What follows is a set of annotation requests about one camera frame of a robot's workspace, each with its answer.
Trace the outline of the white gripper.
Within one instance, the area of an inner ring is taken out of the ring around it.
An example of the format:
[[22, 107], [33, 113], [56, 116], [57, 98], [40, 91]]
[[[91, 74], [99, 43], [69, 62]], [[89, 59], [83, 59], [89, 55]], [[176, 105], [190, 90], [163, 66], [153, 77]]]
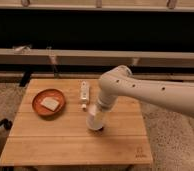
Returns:
[[[102, 112], [109, 111], [114, 106], [116, 99], [117, 97], [115, 95], [100, 91], [97, 97], [96, 106]], [[104, 129], [105, 127], [103, 126], [97, 131], [103, 131]]]

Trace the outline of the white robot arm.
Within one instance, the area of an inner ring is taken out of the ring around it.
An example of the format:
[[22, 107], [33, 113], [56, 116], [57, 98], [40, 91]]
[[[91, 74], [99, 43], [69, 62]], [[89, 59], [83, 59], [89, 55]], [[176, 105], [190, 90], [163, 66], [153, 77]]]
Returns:
[[112, 109], [119, 96], [126, 96], [194, 118], [194, 83], [139, 80], [120, 65], [103, 73], [96, 106], [99, 111]]

